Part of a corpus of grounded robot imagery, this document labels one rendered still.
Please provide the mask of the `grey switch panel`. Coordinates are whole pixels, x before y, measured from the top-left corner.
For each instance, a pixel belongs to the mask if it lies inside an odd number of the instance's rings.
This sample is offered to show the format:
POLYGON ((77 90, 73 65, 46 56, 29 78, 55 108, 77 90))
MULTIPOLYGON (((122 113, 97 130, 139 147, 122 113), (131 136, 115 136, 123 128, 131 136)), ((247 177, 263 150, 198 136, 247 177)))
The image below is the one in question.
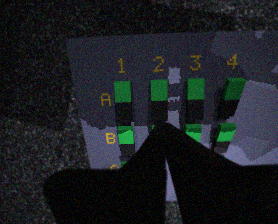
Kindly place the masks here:
POLYGON ((278 30, 65 39, 91 169, 120 169, 156 123, 238 165, 278 164, 278 30))

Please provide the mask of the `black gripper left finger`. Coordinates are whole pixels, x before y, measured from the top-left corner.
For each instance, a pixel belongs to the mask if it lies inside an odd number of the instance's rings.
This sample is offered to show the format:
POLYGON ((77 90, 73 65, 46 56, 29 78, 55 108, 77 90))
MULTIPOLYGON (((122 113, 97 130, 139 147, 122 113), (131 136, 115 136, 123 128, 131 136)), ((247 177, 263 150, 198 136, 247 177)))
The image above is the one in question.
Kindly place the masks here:
POLYGON ((120 169, 65 169, 50 175, 43 193, 56 224, 66 217, 149 218, 164 224, 167 199, 166 130, 156 123, 120 169))

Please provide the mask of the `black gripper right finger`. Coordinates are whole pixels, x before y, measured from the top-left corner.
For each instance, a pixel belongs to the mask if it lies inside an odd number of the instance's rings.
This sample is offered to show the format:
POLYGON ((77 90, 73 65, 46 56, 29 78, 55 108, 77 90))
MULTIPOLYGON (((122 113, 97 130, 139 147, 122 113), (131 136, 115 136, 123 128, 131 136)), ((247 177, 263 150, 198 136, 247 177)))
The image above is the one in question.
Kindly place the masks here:
POLYGON ((278 197, 278 164, 238 165, 171 123, 163 125, 184 224, 235 224, 244 201, 278 197))

